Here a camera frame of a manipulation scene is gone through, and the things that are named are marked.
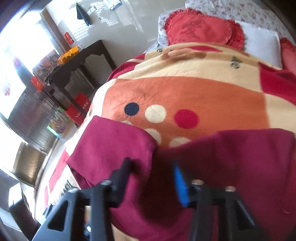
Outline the dark towel on wall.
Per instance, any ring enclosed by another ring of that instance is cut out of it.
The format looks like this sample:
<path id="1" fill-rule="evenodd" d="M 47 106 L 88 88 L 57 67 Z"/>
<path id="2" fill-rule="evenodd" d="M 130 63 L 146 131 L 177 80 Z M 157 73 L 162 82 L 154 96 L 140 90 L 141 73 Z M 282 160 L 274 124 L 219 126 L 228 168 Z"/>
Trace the dark towel on wall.
<path id="1" fill-rule="evenodd" d="M 83 20 L 87 26 L 92 25 L 90 16 L 78 3 L 76 4 L 76 12 L 78 20 Z"/>

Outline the colourful snack package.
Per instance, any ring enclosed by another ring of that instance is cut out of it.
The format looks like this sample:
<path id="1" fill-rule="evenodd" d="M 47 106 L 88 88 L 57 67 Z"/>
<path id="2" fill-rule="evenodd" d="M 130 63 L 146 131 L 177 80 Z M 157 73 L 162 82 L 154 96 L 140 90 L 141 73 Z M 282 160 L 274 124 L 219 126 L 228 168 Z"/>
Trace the colourful snack package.
<path id="1" fill-rule="evenodd" d="M 65 138 L 66 129 L 70 123 L 69 116 L 61 107 L 55 110 L 54 116 L 49 122 L 47 129 L 59 139 Z"/>

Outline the red heart pillow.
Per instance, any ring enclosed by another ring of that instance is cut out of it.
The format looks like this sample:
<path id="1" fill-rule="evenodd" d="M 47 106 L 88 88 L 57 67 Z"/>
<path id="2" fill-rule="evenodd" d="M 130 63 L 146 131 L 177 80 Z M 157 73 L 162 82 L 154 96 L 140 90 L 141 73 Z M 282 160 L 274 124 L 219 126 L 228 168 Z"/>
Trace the red heart pillow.
<path id="1" fill-rule="evenodd" d="M 280 39 L 281 61 L 284 69 L 296 74 L 296 52 L 295 46 L 287 39 Z"/>
<path id="2" fill-rule="evenodd" d="M 195 9 L 172 12 L 164 23 L 169 45 L 178 43 L 216 43 L 242 50 L 244 33 L 234 20 L 205 15 Z"/>

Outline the left red heart pillow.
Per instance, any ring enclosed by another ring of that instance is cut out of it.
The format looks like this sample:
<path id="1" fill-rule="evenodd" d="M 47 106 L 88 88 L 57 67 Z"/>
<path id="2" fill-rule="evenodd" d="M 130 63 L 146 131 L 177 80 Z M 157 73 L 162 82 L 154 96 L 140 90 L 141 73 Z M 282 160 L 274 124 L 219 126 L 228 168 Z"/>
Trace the left red heart pillow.
<path id="1" fill-rule="evenodd" d="M 242 50 L 244 33 L 234 20 L 205 15 L 195 9 L 172 12 L 164 23 L 169 45 L 178 43 L 216 43 Z"/>

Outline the dark wooden side table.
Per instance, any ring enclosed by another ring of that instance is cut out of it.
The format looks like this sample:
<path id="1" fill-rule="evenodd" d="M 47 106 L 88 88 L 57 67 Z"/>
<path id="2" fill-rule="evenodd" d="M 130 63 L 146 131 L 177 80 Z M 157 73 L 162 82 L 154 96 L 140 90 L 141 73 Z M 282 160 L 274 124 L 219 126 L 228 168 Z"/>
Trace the dark wooden side table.
<path id="1" fill-rule="evenodd" d="M 116 69 L 116 64 L 107 51 L 103 41 L 98 40 L 87 48 L 82 49 L 77 55 L 72 57 L 65 64 L 59 65 L 57 69 L 53 70 L 46 78 L 46 83 L 48 83 L 50 86 L 55 86 L 60 92 L 62 92 L 83 117 L 86 117 L 86 111 L 77 103 L 77 101 L 70 95 L 65 87 L 70 82 L 72 72 L 81 68 L 84 65 L 85 59 L 91 55 L 103 55 L 110 68 L 112 70 Z"/>

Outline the orange basket on table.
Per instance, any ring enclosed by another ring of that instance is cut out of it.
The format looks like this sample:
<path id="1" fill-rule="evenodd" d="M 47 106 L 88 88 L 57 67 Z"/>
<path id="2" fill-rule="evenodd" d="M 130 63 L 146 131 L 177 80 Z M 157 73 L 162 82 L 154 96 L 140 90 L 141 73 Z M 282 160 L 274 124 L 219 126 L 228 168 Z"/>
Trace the orange basket on table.
<path id="1" fill-rule="evenodd" d="M 70 59 L 72 59 L 74 56 L 80 53 L 80 51 L 81 51 L 81 48 L 79 46 L 75 46 L 70 50 L 66 51 L 64 54 L 62 54 L 57 61 L 60 65 L 64 65 Z"/>

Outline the red gift box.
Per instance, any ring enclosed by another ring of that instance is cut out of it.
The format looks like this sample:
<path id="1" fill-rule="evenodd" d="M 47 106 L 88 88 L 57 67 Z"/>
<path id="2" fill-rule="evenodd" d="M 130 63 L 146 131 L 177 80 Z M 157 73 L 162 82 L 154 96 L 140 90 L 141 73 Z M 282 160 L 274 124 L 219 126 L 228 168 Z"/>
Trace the red gift box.
<path id="1" fill-rule="evenodd" d="M 73 106 L 72 104 L 69 105 L 69 107 L 66 109 L 66 114 L 78 126 L 82 125 L 82 123 L 85 119 L 85 117 L 82 115 L 82 113 L 80 111 L 78 111 L 76 109 L 76 107 Z"/>
<path id="2" fill-rule="evenodd" d="M 91 101 L 85 94 L 83 93 L 78 94 L 75 97 L 75 101 L 86 113 L 89 111 L 91 106 Z"/>

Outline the orange red cream fleece blanket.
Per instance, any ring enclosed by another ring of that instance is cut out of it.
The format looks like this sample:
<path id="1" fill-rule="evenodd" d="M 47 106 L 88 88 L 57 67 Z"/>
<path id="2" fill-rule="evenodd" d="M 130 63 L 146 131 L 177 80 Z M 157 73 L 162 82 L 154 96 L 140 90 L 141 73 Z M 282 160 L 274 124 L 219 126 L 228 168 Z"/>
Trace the orange red cream fleece blanket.
<path id="1" fill-rule="evenodd" d="M 57 204 L 69 188 L 83 189 L 67 160 L 96 116 L 144 130 L 160 149 L 222 131 L 277 128 L 295 136 L 295 75 L 208 43 L 175 44 L 127 61 L 97 90 L 66 142 L 45 189 L 47 205 Z M 138 240 L 111 225 L 117 240 Z"/>

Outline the wall calendar poster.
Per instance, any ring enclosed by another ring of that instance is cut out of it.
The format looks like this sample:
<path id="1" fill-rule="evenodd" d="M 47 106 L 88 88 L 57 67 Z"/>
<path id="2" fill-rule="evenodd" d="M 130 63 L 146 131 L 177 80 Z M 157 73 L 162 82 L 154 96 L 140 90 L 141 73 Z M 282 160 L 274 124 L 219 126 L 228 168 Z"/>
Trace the wall calendar poster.
<path id="1" fill-rule="evenodd" d="M 103 0 L 103 2 L 110 11 L 115 11 L 122 6 L 122 0 Z"/>

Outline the red wall sticker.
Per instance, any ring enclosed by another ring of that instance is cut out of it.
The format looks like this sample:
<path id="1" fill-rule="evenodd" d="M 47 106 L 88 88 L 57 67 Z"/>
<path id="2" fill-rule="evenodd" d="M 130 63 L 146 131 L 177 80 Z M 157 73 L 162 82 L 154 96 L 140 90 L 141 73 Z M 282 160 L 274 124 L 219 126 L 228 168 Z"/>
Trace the red wall sticker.
<path id="1" fill-rule="evenodd" d="M 65 37 L 65 40 L 66 40 L 68 45 L 73 45 L 74 40 L 72 39 L 71 35 L 68 32 L 66 32 L 64 34 L 64 37 Z"/>

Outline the floral folded quilt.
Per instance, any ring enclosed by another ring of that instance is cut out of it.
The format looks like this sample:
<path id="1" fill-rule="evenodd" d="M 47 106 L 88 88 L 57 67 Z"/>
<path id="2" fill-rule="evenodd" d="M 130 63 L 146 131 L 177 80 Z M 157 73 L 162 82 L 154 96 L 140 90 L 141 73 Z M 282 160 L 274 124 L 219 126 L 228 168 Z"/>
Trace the floral folded quilt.
<path id="1" fill-rule="evenodd" d="M 223 19 L 246 22 L 258 28 L 272 30 L 293 44 L 292 32 L 274 11 L 261 1 L 186 1 L 184 9 L 195 9 L 203 14 Z"/>

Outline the right red heart pillow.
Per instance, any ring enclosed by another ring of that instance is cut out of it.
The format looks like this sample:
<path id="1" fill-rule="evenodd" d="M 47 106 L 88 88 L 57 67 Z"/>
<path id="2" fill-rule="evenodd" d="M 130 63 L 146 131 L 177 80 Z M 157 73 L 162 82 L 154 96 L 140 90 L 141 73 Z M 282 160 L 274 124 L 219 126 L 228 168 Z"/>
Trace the right red heart pillow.
<path id="1" fill-rule="evenodd" d="M 287 39 L 280 39 L 281 61 L 284 69 L 296 74 L 296 52 L 295 46 Z"/>

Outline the white rectangular pillow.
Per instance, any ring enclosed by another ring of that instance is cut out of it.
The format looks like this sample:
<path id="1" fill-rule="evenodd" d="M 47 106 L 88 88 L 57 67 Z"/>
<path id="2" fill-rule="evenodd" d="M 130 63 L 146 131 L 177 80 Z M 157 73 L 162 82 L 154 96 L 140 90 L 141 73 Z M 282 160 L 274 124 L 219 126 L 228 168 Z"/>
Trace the white rectangular pillow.
<path id="1" fill-rule="evenodd" d="M 243 51 L 277 68 L 282 68 L 280 38 L 277 32 L 236 21 L 244 33 Z"/>

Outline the maroon short-sleeve shirt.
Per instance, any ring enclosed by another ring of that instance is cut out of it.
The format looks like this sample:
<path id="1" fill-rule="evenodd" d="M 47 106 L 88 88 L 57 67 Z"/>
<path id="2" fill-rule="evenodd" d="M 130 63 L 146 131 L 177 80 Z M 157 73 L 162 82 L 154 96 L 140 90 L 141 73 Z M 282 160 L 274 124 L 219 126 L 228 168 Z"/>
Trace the maroon short-sleeve shirt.
<path id="1" fill-rule="evenodd" d="M 111 210 L 112 224 L 138 240 L 186 240 L 192 218 L 174 187 L 172 162 L 213 187 L 234 186 L 271 240 L 295 226 L 295 136 L 267 130 L 222 131 L 168 149 L 144 130 L 94 117 L 67 160 L 83 189 L 135 162 L 124 200 Z"/>

